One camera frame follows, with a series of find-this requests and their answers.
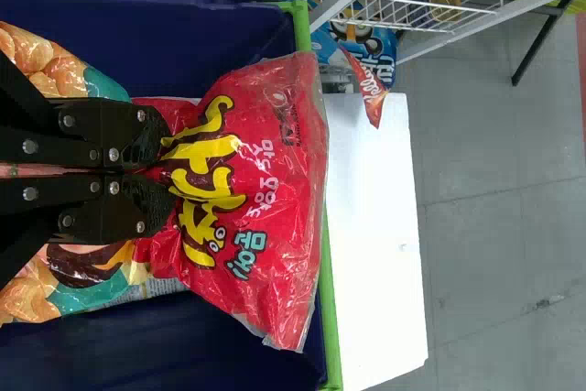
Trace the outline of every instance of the red packaging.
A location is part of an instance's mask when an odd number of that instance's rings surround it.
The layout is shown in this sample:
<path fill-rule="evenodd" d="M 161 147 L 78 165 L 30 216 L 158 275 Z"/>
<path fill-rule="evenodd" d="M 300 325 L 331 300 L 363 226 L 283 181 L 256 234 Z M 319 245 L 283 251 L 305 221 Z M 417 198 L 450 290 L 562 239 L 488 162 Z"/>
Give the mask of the red packaging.
<path fill-rule="evenodd" d="M 352 66 L 356 77 L 358 78 L 358 87 L 364 100 L 364 108 L 366 109 L 366 116 L 368 121 L 375 128 L 381 124 L 381 115 L 383 113 L 383 103 L 385 102 L 388 90 L 376 78 L 371 70 L 366 68 L 345 48 L 340 48 L 348 62 Z"/>
<path fill-rule="evenodd" d="M 200 104 L 154 105 L 173 137 L 148 173 L 180 196 L 135 259 L 178 277 L 265 343 L 303 348 L 320 266 L 327 127 L 315 56 L 300 52 L 220 78 Z"/>

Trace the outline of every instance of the tiled floor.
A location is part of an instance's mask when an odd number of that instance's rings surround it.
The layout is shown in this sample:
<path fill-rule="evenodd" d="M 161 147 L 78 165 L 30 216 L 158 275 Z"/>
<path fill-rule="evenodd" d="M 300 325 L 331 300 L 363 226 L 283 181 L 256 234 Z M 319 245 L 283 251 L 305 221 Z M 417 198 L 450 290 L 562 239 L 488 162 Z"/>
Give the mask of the tiled floor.
<path fill-rule="evenodd" d="M 410 98 L 430 357 L 373 390 L 579 390 L 586 161 L 574 16 L 517 88 L 526 15 L 399 67 Z M 552 304 L 539 301 L 548 299 Z"/>

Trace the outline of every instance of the snack bag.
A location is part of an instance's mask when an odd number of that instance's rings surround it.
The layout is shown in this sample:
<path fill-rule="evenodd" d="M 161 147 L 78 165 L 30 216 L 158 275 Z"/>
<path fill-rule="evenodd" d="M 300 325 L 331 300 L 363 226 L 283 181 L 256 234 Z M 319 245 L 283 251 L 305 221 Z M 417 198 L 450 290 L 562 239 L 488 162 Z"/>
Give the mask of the snack bag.
<path fill-rule="evenodd" d="M 130 101 L 117 82 L 57 43 L 1 21 L 0 50 L 47 98 L 102 96 Z M 0 179 L 65 172 L 83 170 L 0 163 Z M 101 307 L 132 286 L 140 287 L 142 298 L 179 290 L 167 280 L 154 285 L 147 266 L 133 260 L 134 252 L 132 241 L 100 246 L 45 244 L 0 291 L 0 325 L 14 320 L 43 322 Z"/>
<path fill-rule="evenodd" d="M 301 351 L 320 265 L 327 129 L 315 56 L 299 52 L 220 78 L 193 112 L 148 100 L 173 137 L 149 175 L 179 196 L 177 214 L 137 261 L 178 277 L 264 342 Z"/>
<path fill-rule="evenodd" d="M 0 50 L 47 98 L 100 96 L 130 103 L 120 84 L 54 41 L 2 21 Z"/>

